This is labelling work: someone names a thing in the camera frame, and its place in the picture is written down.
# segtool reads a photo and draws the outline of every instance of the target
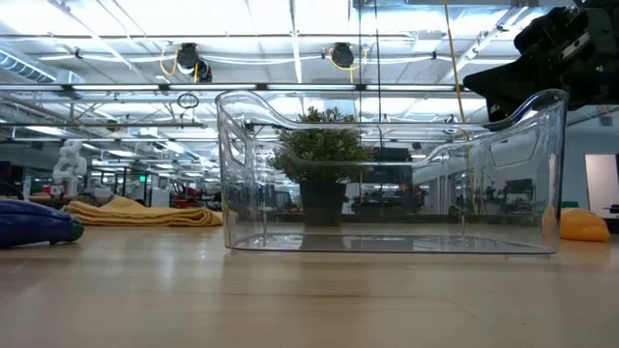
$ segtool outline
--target plant pot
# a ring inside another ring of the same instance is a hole
[[[346,184],[301,183],[301,200],[306,226],[339,226]]]

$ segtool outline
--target artificial plant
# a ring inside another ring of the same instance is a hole
[[[343,115],[336,107],[324,111],[310,107],[299,118],[303,123],[355,123],[353,115]],[[278,137],[282,147],[276,150],[271,164],[298,184],[334,184],[355,178],[361,167],[328,162],[372,159],[371,149],[361,146],[359,130],[279,130]]]

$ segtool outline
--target potted plant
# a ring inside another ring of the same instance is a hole
[[[306,115],[299,117],[304,123],[355,123],[353,115],[343,115],[336,107],[324,111],[310,107]],[[361,132],[280,130],[278,137],[282,148],[276,151],[271,164],[299,184],[306,225],[339,226],[346,198],[346,184],[342,182],[358,178],[361,167],[325,162],[370,160],[372,152],[361,146]]]

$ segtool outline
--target ceiling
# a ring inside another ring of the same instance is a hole
[[[515,60],[515,35],[552,6],[571,2],[515,4],[520,7],[513,8],[513,2],[506,0],[450,1],[448,18],[459,81],[470,73]],[[62,83],[192,83],[191,76],[178,70],[174,74],[164,71],[173,70],[174,52],[182,43],[198,44],[200,56],[211,66],[214,83],[455,83],[442,1],[377,0],[377,6],[373,5],[373,0],[2,1],[0,50]],[[358,67],[352,74],[336,69],[329,60],[329,50],[335,43],[350,44],[356,58],[354,66]],[[68,72],[73,74],[71,80]],[[0,83],[33,81],[0,69]],[[183,115],[184,122],[194,120],[206,128],[158,128],[151,135],[215,138],[215,97],[219,93],[196,92],[199,106]],[[0,119],[63,123],[77,117],[78,123],[116,120],[169,124],[180,122],[183,114],[176,104],[180,94],[80,92],[77,100],[51,92],[3,93],[0,97],[8,109]],[[343,113],[374,122],[383,118],[392,122],[443,122],[452,115],[459,118],[454,92],[259,94],[278,113],[292,119],[312,105],[337,106]],[[463,95],[462,108],[470,122],[487,120],[486,103],[479,96]],[[20,131],[25,136],[55,136]],[[80,127],[65,131],[89,138],[142,136],[139,130]],[[122,148],[152,158],[161,156],[146,144],[138,144]],[[213,142],[182,145],[207,160],[217,157]],[[97,144],[101,149],[114,146]]]

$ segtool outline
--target white robot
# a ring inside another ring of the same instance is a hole
[[[62,193],[62,184],[67,182],[67,192],[69,197],[77,195],[78,175],[85,175],[87,169],[86,159],[79,155],[81,149],[81,141],[67,140],[63,147],[60,148],[60,159],[54,165],[54,170],[51,177],[54,185],[51,190],[52,195]]]

